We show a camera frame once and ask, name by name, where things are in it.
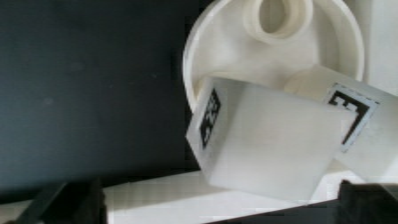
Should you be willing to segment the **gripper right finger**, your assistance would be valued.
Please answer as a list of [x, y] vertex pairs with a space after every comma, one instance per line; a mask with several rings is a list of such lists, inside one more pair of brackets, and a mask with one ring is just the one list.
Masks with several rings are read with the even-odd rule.
[[341, 181], [334, 224], [398, 224], [398, 184]]

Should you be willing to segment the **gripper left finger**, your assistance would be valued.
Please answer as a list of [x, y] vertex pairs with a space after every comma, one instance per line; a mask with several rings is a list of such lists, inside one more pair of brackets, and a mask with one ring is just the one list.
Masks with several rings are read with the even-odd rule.
[[50, 185], [13, 224], [107, 224], [100, 180]]

